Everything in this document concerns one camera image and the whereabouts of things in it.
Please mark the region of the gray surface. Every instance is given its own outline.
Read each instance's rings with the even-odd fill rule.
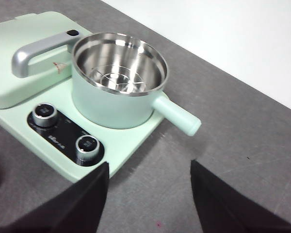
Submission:
[[[170,99],[203,122],[192,138],[166,120],[155,130],[110,180],[98,232],[202,232],[190,187],[190,160],[195,158],[291,222],[291,110],[112,7],[93,0],[76,2],[0,0],[0,22],[52,10],[92,32],[141,38],[169,64],[165,91]],[[68,186],[0,127],[0,225]]]

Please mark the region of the mint green pot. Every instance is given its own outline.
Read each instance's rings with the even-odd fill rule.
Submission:
[[[97,33],[72,50],[72,98],[90,121],[113,129],[144,123],[154,110],[187,135],[201,121],[162,92],[168,80],[164,58],[150,45],[120,33]]]

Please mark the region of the carrying handle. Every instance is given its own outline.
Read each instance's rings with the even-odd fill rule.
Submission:
[[[71,52],[73,45],[81,38],[81,33],[70,30],[19,48],[12,57],[12,73],[19,78],[26,78],[30,59],[63,45],[68,45],[68,52]]]
[[[164,96],[157,97],[152,107],[188,136],[194,136],[202,124],[200,119]]]

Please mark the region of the brand logo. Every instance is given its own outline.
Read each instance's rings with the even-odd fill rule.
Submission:
[[[61,149],[65,149],[65,146],[62,145],[59,141],[57,141],[57,138],[56,138],[56,137],[50,135],[50,136],[48,136],[48,138],[49,138],[53,143],[57,144]]]

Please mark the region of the pot rim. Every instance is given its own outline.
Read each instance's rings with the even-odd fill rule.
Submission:
[[[156,86],[155,88],[152,88],[148,91],[144,91],[144,92],[125,92],[125,91],[117,91],[117,90],[114,90],[114,89],[111,89],[111,88],[108,88],[106,86],[103,86],[101,85],[100,83],[97,83],[93,80],[91,80],[78,66],[77,64],[77,61],[75,59],[75,50],[76,50],[76,47],[78,46],[78,44],[80,44],[83,40],[85,40],[86,38],[88,37],[91,37],[93,35],[98,35],[98,34],[116,34],[116,35],[121,35],[121,36],[125,36],[125,37],[129,37],[129,38],[133,38],[133,39],[136,39],[136,40],[139,40],[142,44],[146,44],[147,46],[149,46],[150,48],[152,48],[157,54],[158,56],[162,59],[164,65],[166,66],[166,74],[165,74],[165,78],[164,80],[162,81],[162,83],[158,86]],[[146,95],[149,95],[153,92],[156,92],[156,91],[162,91],[163,88],[165,87],[166,85],[166,82],[169,78],[169,68],[168,68],[168,64],[165,60],[165,58],[161,55],[161,53],[155,49],[153,46],[149,45],[148,43],[146,43],[145,41],[137,38],[137,37],[134,37],[134,36],[130,36],[130,35],[127,35],[127,34],[124,34],[124,33],[110,33],[110,32],[101,32],[101,33],[92,33],[92,34],[89,34],[85,37],[83,37],[82,39],[80,39],[79,41],[77,41],[75,43],[75,45],[73,46],[73,49],[72,49],[72,62],[73,62],[73,66],[75,68],[75,70],[77,71],[77,73],[82,77],[84,78],[89,84],[91,84],[92,86],[98,88],[98,89],[101,89],[103,91],[106,91],[106,92],[109,92],[109,93],[112,93],[112,94],[115,94],[115,95],[121,95],[121,96],[146,96]]]

